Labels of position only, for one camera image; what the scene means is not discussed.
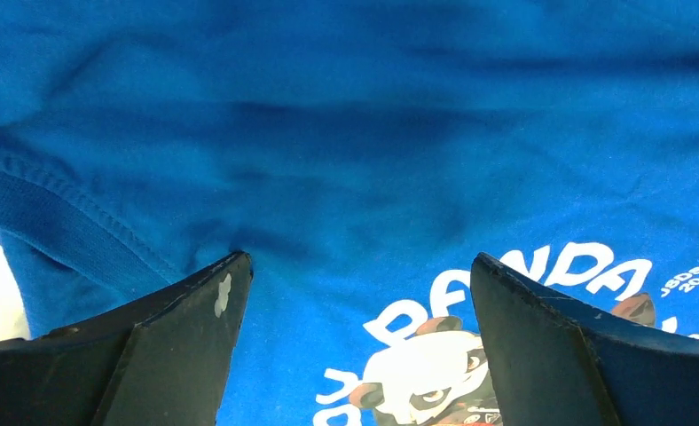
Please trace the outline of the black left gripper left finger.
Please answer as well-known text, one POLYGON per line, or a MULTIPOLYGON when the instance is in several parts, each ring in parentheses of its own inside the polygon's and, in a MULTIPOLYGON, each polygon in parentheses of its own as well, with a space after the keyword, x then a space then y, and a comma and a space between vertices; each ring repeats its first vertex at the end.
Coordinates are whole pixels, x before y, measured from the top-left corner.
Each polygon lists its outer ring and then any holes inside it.
POLYGON ((248 293, 234 252, 34 340, 0 342, 0 425, 213 425, 248 293))

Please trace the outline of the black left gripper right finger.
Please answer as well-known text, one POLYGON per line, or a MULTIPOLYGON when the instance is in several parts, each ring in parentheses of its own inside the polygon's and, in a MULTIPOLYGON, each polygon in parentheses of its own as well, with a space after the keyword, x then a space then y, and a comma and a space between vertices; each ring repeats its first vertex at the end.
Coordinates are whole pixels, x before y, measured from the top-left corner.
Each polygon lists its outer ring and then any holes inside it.
POLYGON ((482 253, 471 297, 507 425, 699 425, 699 340, 645 327, 482 253))

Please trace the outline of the blue t shirt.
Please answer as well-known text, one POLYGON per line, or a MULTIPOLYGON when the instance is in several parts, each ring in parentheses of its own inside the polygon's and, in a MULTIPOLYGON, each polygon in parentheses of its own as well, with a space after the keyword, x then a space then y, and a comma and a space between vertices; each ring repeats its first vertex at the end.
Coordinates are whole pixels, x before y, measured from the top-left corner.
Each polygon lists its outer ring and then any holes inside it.
POLYGON ((699 339, 699 1, 0 1, 32 336, 234 250, 222 425, 495 423, 486 252, 699 339))

